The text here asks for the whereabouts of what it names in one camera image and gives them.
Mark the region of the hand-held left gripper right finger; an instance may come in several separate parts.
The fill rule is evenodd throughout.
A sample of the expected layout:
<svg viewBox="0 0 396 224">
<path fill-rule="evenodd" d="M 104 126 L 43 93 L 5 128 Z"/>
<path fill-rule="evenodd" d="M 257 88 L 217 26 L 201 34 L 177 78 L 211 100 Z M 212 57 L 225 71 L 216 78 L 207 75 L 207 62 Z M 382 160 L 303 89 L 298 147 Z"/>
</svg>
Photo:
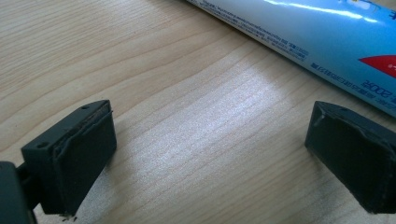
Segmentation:
<svg viewBox="0 0 396 224">
<path fill-rule="evenodd" d="M 305 147 L 371 214 L 396 214 L 396 132 L 340 105 L 316 101 Z"/>
</svg>

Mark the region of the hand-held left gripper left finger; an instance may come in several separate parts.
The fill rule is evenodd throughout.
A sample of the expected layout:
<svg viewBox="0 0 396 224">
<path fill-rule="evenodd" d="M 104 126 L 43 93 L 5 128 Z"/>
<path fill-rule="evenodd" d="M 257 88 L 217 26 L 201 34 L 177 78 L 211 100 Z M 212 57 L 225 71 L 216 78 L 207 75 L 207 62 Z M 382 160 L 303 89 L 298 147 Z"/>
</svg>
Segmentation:
<svg viewBox="0 0 396 224">
<path fill-rule="evenodd" d="M 110 102 L 79 107 L 22 147 L 28 206 L 73 216 L 116 148 Z"/>
</svg>

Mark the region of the blue toothpaste tube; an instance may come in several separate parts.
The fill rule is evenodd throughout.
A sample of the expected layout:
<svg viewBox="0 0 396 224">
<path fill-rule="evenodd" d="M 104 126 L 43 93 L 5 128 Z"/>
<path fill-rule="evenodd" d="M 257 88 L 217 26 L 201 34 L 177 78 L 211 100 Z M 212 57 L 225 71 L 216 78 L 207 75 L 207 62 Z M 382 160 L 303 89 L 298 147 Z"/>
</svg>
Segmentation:
<svg viewBox="0 0 396 224">
<path fill-rule="evenodd" d="M 396 9 L 371 0 L 187 0 L 396 118 Z"/>
</svg>

